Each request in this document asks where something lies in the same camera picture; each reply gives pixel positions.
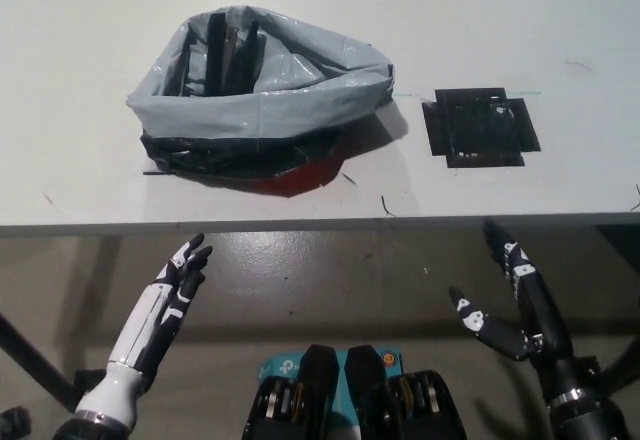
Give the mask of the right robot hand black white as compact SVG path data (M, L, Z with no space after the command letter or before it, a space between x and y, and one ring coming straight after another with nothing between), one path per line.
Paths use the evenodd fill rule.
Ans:
M594 381L574 355L566 323L537 266L496 221L487 219L483 233L517 303L521 324L512 329L451 286L449 297L465 328L502 356L516 362L529 361L547 405L594 398Z

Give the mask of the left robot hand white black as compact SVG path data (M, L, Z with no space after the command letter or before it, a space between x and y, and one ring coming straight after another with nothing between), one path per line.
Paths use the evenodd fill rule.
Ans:
M194 297L205 280L212 253L197 234L183 244L143 290L110 354L109 361L152 381Z

